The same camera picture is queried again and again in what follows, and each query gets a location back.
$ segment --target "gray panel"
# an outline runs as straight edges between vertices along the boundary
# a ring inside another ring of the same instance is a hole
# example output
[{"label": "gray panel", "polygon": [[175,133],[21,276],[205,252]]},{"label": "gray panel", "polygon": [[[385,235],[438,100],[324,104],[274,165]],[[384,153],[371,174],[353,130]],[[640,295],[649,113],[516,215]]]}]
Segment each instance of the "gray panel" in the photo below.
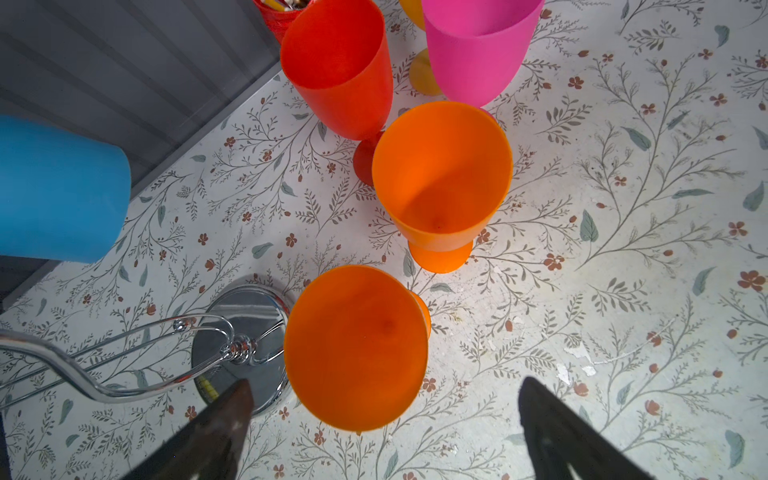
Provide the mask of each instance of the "gray panel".
[{"label": "gray panel", "polygon": [[[0,114],[123,148],[133,195],[279,59],[252,0],[0,1]],[[43,263],[0,257],[0,300]]]}]

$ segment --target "floral pattern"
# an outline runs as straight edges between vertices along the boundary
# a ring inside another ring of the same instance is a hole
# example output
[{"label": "floral pattern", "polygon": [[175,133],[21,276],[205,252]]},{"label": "floral pattern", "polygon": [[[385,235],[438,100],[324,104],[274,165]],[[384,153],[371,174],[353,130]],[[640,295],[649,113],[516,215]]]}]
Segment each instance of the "floral pattern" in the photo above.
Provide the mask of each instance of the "floral pattern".
[{"label": "floral pattern", "polygon": [[[398,0],[379,5],[391,122],[432,99],[408,80],[424,33]],[[357,435],[285,396],[251,422],[238,478],[530,478],[516,407],[525,376],[656,478],[758,478],[766,17],[767,0],[549,0],[520,71],[485,107],[515,152],[514,180],[467,264],[447,275],[414,262],[353,173],[355,142],[278,74],[131,202],[104,259],[58,266],[0,325],[71,353],[199,312],[233,281],[295,301],[335,266],[372,265],[432,314],[415,401]],[[176,338],[94,374],[118,389],[170,378],[190,361],[190,337]],[[3,382],[39,365],[0,355]],[[104,406],[57,386],[2,412],[12,473],[120,478],[204,408],[190,387]]]}]

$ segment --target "plastic goblet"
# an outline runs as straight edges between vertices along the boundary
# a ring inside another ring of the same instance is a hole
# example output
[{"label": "plastic goblet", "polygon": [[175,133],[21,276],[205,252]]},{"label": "plastic goblet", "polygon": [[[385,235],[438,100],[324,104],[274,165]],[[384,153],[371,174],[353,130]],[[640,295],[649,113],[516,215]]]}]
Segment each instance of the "plastic goblet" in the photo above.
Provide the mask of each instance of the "plastic goblet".
[{"label": "plastic goblet", "polygon": [[355,173],[371,185],[372,151],[392,107],[392,65],[379,7],[371,0],[316,0],[288,28],[280,64],[328,128],[363,141]]},{"label": "plastic goblet", "polygon": [[291,311],[286,373],[322,422],[352,432],[378,429],[418,395],[430,329],[426,306],[394,277],[340,266],[318,276]]},{"label": "plastic goblet", "polygon": [[522,65],[544,0],[422,0],[429,60],[442,92],[481,107]]},{"label": "plastic goblet", "polygon": [[425,270],[447,273],[502,204],[512,151],[487,112],[452,101],[420,105],[387,128],[373,157],[376,194]]},{"label": "plastic goblet", "polygon": [[[408,15],[414,25],[424,30],[424,12],[422,11],[422,0],[400,0],[402,10]],[[411,61],[411,68],[408,70],[408,79],[411,86],[422,95],[433,97],[440,95],[440,87],[435,81],[435,75],[432,73],[432,67],[429,65],[429,50],[421,50]]]}]

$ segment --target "blue cup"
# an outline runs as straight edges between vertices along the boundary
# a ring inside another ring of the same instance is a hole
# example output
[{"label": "blue cup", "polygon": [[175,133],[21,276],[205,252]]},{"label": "blue cup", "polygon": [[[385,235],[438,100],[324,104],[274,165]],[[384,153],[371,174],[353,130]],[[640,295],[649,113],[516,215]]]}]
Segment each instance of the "blue cup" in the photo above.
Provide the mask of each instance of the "blue cup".
[{"label": "blue cup", "polygon": [[93,263],[120,234],[131,197],[123,151],[0,115],[0,254]]}]

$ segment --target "chrome base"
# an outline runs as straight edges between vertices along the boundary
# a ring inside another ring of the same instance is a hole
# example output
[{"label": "chrome base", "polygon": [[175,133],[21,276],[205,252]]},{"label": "chrome base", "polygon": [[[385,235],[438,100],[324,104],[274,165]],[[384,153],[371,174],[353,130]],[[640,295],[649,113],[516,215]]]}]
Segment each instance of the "chrome base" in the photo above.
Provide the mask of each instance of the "chrome base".
[{"label": "chrome base", "polygon": [[[217,354],[229,360],[198,376],[197,391],[209,405],[238,379],[247,379],[253,394],[253,415],[264,412],[290,389],[282,357],[288,304],[263,286],[243,285],[222,293],[207,313],[228,319],[235,336],[231,344],[222,346],[215,332],[195,334],[193,369]],[[216,321],[208,325],[218,326]]]}]

